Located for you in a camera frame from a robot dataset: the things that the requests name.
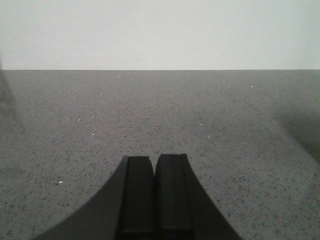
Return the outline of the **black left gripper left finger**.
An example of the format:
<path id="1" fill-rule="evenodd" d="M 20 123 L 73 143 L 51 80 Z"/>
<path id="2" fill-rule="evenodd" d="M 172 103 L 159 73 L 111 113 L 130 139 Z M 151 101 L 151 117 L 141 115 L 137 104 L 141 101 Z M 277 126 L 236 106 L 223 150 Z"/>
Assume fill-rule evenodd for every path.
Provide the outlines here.
<path id="1" fill-rule="evenodd" d="M 124 156 L 103 187 L 37 240 L 152 240 L 154 173 L 147 156 Z"/>

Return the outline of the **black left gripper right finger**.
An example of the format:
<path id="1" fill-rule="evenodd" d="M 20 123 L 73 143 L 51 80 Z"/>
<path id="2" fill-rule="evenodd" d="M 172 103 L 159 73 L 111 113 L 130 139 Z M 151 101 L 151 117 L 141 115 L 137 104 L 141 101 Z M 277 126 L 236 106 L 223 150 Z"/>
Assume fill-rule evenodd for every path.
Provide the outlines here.
<path id="1" fill-rule="evenodd" d="M 160 155 L 155 184 L 156 239 L 241 239 L 200 184 L 186 154 Z"/>

